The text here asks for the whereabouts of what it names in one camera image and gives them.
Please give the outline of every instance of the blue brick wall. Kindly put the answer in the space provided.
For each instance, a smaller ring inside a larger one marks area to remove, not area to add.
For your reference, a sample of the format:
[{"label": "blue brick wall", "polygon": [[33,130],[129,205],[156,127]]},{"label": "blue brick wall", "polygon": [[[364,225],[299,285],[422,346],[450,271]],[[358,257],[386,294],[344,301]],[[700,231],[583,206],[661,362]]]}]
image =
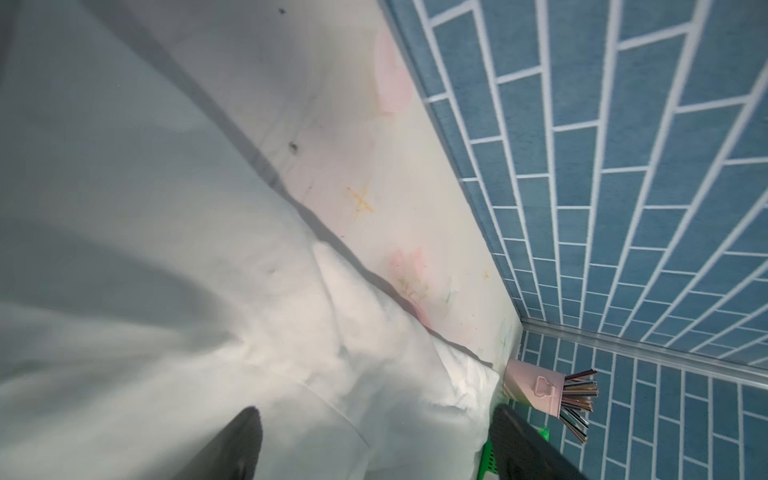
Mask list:
[{"label": "blue brick wall", "polygon": [[768,2],[384,4],[521,316],[768,368]]},{"label": "blue brick wall", "polygon": [[569,374],[595,368],[601,396],[581,445],[555,417],[513,402],[590,480],[765,478],[768,390],[523,333],[519,359]]}]

